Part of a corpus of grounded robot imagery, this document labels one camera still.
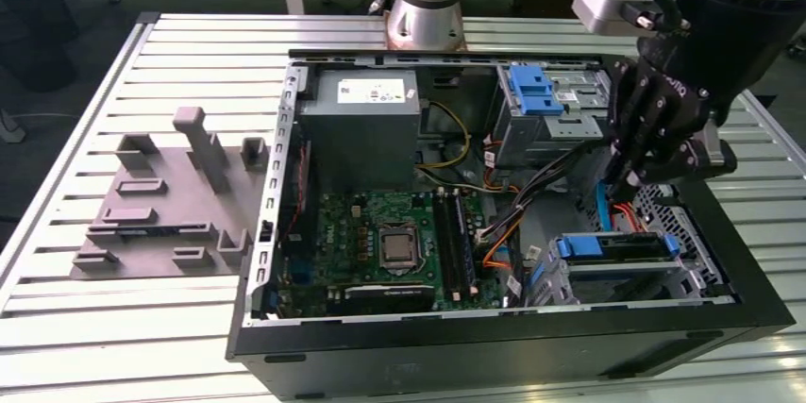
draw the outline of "blue tab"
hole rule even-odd
[[[556,248],[559,249],[559,256],[563,259],[571,256],[571,247],[564,238],[556,240]]]
[[[563,240],[568,242],[571,254],[575,257],[600,257],[604,255],[599,240],[595,236],[567,236]]]
[[[543,275],[543,271],[543,263],[540,263],[540,266],[538,266],[531,273],[531,278],[528,279],[528,288],[534,287],[534,284],[538,283],[538,279]]]
[[[510,87],[520,101],[523,115],[559,116],[566,108],[554,100],[554,84],[539,66],[511,66]]]
[[[680,255],[680,243],[678,242],[675,235],[663,235],[663,242],[666,243],[666,248],[668,249],[668,255],[672,257]]]
[[[607,203],[607,185],[604,181],[595,183],[595,211],[599,215],[602,231],[612,231],[614,226],[610,222],[610,204]]]

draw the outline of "orange wire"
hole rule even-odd
[[[492,258],[492,254],[495,254],[495,251],[499,250],[499,247],[504,243],[506,239],[512,235],[512,232],[518,228],[518,225],[520,224],[520,221],[523,221],[523,219],[524,219],[523,217],[520,219],[518,219],[518,221],[515,222],[515,224],[512,224],[512,227],[510,227],[508,230],[506,231],[506,233],[502,235],[502,238],[499,238],[499,240],[492,245],[492,248],[490,249],[490,252],[487,252],[487,255],[484,255],[484,257],[483,257],[482,266],[484,266],[484,267],[492,266],[492,267],[503,267],[503,268],[508,268],[510,267],[508,264],[499,263],[496,261],[491,261],[490,259]]]
[[[630,211],[630,217],[632,217],[632,220],[635,221],[635,225],[638,226],[638,230],[639,231],[646,231],[646,228],[643,227],[643,225],[638,221],[638,215],[635,213],[635,209],[632,208],[632,203],[627,202],[627,203],[623,203],[622,205],[627,209],[627,211]]]
[[[487,167],[487,170],[483,171],[483,187],[492,191],[499,191],[504,186],[495,186],[490,182],[491,174],[492,174],[492,169],[490,167]],[[520,191],[520,189],[518,189],[518,186],[515,186],[514,184],[510,184],[507,189],[511,193],[518,193]]]
[[[632,217],[632,213],[630,212],[630,209],[627,208],[627,206],[622,205],[622,204],[615,204],[614,208],[623,213],[624,219],[627,219],[627,222],[630,223],[630,227],[632,228],[632,231],[642,231],[642,228],[638,225],[638,219],[635,217]]]

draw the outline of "yellow wire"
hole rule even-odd
[[[464,134],[464,147],[462,148],[462,153],[455,159],[446,160],[444,162],[435,162],[432,164],[418,164],[416,168],[419,169],[440,169],[443,167],[450,167],[451,165],[462,162],[462,160],[467,156],[467,153],[470,152],[470,132],[467,132],[467,126],[464,126],[464,123],[462,122],[456,114],[442,103],[431,101],[431,104],[438,105],[444,110],[444,113],[448,114],[448,116],[454,119],[454,121],[462,128],[462,133]]]

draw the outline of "label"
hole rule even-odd
[[[495,153],[491,151],[483,152],[483,165],[491,169],[495,169]]]
[[[540,249],[540,247],[538,247],[536,245],[531,245],[528,247],[527,252],[524,253],[524,260],[527,260],[527,261],[536,261],[538,260],[538,255],[540,255],[542,251],[543,251],[543,249]]]
[[[554,96],[558,101],[579,101],[579,98],[576,98],[576,93],[574,92],[574,90],[571,90],[570,92],[556,92],[556,94]]]
[[[341,79],[339,104],[406,103],[403,79]]]
[[[515,295],[520,297],[520,290],[523,287],[520,285],[520,282],[515,279],[511,274],[508,275],[508,279],[506,280],[506,288],[508,288],[512,293],[515,293]]]

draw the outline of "aluminum extrusion table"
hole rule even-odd
[[[474,51],[635,52],[632,40],[588,35],[572,21],[467,19],[464,29]],[[200,106],[224,145],[245,136],[271,140],[288,49],[383,45],[380,20],[363,17],[164,14],[136,24],[0,255],[4,403],[272,401],[244,368],[224,361],[235,276],[72,281],[71,260],[120,165],[112,150],[121,134],[184,144],[172,113]],[[751,95],[732,108],[720,135],[739,169],[710,186],[797,325],[647,380],[367,401],[806,399],[806,159]]]

